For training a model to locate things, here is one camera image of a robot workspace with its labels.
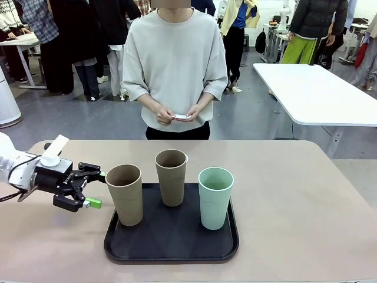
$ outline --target black jacket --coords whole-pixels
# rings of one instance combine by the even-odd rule
[[[347,19],[347,0],[300,0],[289,31],[307,38],[325,37],[336,12],[333,35],[339,35]]]
[[[207,9],[207,14],[211,16],[213,16],[216,11],[212,0],[191,0],[191,6],[203,13]]]
[[[70,63],[108,54],[100,26],[86,0],[49,0]]]
[[[123,45],[128,35],[127,20],[141,16],[134,0],[89,0],[100,22],[101,30],[108,45]]]

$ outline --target backpack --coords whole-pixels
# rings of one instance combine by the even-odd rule
[[[266,41],[267,41],[267,37],[263,29],[263,31],[258,35],[257,40],[255,41],[255,50],[258,53],[261,53],[261,54],[264,53],[266,49]]]

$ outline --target red bag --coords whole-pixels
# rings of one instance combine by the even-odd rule
[[[363,63],[363,60],[364,60],[364,57],[365,57],[365,52],[366,52],[366,49],[368,48],[368,43],[363,43],[363,45],[361,45],[360,49],[359,49],[359,52],[358,52],[358,55],[356,56],[356,61],[355,61],[355,68],[359,68],[361,63]]]

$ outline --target paper cup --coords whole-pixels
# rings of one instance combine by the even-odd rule
[[[233,175],[224,168],[210,167],[200,172],[200,218],[207,229],[224,226],[233,183]]]
[[[183,202],[187,156],[175,149],[160,152],[155,159],[161,197],[166,206]]]
[[[140,169],[130,164],[117,166],[107,173],[106,183],[120,222],[124,226],[139,224],[143,219]]]

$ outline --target white cylinder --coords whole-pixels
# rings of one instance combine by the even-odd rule
[[[17,124],[21,120],[21,112],[0,68],[0,128]]]

